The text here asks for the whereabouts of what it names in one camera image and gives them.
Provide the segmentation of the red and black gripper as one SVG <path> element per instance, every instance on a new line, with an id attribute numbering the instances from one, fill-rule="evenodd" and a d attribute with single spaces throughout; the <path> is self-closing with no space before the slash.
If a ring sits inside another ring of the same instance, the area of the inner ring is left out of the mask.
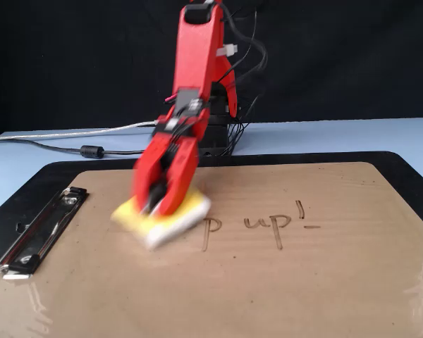
<path id="1" fill-rule="evenodd" d="M 171 110 L 159 117 L 133 170 L 132 197 L 137 212 L 150 214 L 161 201 L 160 214 L 171 215 L 182 204 L 198 165 L 198 145 L 209 122 L 209 99 L 210 92 L 181 87 Z M 174 144 L 179 147 L 168 167 L 166 186 L 161 158 Z"/>

